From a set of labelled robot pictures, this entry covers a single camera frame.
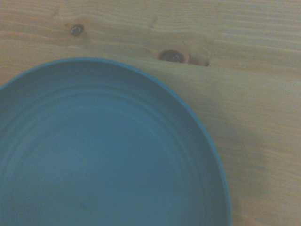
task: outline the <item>wood knot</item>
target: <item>wood knot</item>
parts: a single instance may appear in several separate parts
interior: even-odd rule
[[[74,25],[74,26],[71,28],[70,33],[71,33],[73,36],[77,37],[77,36],[79,36],[83,31],[84,31],[84,26],[81,25],[81,24],[76,24],[76,25]]]
[[[176,63],[185,62],[184,55],[176,50],[165,50],[159,54],[158,59]]]

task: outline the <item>plate surface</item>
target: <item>plate surface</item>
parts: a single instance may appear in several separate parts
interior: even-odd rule
[[[166,85],[73,58],[0,89],[0,225],[229,226],[221,161]]]

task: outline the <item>blue plate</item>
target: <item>blue plate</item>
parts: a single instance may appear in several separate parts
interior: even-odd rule
[[[74,58],[0,89],[0,225],[231,224],[208,133],[152,76]]]

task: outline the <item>wooden surface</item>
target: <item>wooden surface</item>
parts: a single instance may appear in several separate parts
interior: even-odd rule
[[[300,12],[300,1],[2,0],[0,84],[67,57],[145,70],[214,140],[233,224],[301,226]],[[189,64],[158,60],[166,49]]]

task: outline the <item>table surface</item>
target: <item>table surface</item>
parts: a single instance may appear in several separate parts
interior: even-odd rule
[[[205,125],[226,172],[233,224],[297,226],[300,12],[300,1],[3,0],[0,85],[68,57],[138,67]],[[182,53],[184,63],[159,60],[165,50]]]

